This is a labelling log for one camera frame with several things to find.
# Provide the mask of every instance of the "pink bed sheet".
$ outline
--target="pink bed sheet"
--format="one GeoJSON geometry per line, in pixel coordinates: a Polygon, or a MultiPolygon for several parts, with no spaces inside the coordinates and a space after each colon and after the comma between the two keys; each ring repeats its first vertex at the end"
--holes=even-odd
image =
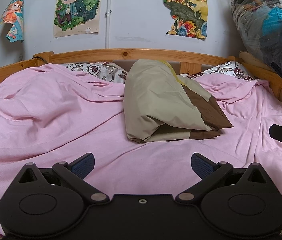
{"type": "Polygon", "coordinates": [[[282,193],[282,143],[268,135],[272,124],[282,125],[282,103],[268,82],[223,74],[196,80],[234,128],[214,139],[139,144],[126,136],[124,84],[53,64],[10,76],[0,84],[0,198],[25,163],[46,168],[87,152],[96,165],[85,181],[110,197],[175,196],[200,181],[190,165],[194,152],[235,167],[259,162],[282,193]]]}

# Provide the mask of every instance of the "white wall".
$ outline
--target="white wall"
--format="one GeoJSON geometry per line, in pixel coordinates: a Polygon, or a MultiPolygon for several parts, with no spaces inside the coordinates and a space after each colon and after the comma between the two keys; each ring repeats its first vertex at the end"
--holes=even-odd
{"type": "MultiPolygon", "coordinates": [[[[11,0],[0,0],[0,17],[11,0]]],[[[208,30],[205,40],[166,35],[173,24],[162,0],[112,0],[111,48],[159,48],[193,51],[227,57],[244,50],[230,15],[227,0],[208,0],[208,30]]],[[[36,53],[105,47],[106,0],[101,0],[99,34],[53,38],[55,0],[25,0],[23,43],[10,43],[9,29],[0,28],[0,67],[32,58],[36,53]]]]}

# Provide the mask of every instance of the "wooden headboard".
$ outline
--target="wooden headboard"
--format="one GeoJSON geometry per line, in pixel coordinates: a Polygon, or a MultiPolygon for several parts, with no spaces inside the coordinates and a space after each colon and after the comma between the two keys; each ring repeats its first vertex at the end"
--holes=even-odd
{"type": "Polygon", "coordinates": [[[34,55],[33,59],[17,62],[0,68],[0,83],[8,76],[28,67],[37,67],[45,61],[53,64],[82,62],[112,62],[114,60],[154,59],[180,62],[180,73],[196,74],[201,72],[202,65],[217,66],[226,61],[237,61],[246,67],[255,77],[266,79],[276,98],[282,101],[282,79],[268,66],[253,58],[247,52],[239,57],[228,58],[212,55],[165,49],[93,49],[54,54],[52,51],[34,55]]]}

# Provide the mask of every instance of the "patterned pillowcase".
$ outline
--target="patterned pillowcase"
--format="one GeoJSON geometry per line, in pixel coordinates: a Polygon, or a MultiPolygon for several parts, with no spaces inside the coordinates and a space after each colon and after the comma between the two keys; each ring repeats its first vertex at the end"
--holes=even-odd
{"type": "Polygon", "coordinates": [[[61,64],[71,71],[84,71],[97,78],[114,83],[125,84],[127,72],[112,62],[61,64]]]}
{"type": "Polygon", "coordinates": [[[212,74],[212,73],[225,74],[225,75],[236,77],[238,79],[244,79],[248,81],[254,79],[254,77],[249,73],[249,71],[246,68],[244,68],[242,64],[236,61],[228,61],[224,64],[220,64],[216,67],[213,67],[211,69],[208,69],[206,71],[194,75],[187,75],[187,74],[181,74],[181,75],[193,79],[199,76],[212,74]]]}

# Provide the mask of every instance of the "bag of clothes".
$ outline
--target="bag of clothes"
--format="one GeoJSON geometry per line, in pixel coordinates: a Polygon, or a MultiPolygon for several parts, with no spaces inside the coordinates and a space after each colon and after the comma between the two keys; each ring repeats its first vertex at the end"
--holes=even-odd
{"type": "Polygon", "coordinates": [[[231,9],[248,52],[282,78],[282,0],[231,0],[231,9]]]}

